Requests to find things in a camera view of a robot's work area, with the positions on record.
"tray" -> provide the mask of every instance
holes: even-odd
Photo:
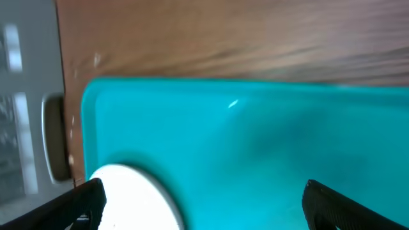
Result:
[[[86,178],[154,175],[187,229],[307,229],[308,179],[409,226],[409,90],[97,79],[81,107]]]

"blue tray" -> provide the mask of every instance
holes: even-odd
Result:
[[[409,90],[98,79],[82,99],[86,178],[139,167],[188,229],[307,229],[307,179],[409,226]]]

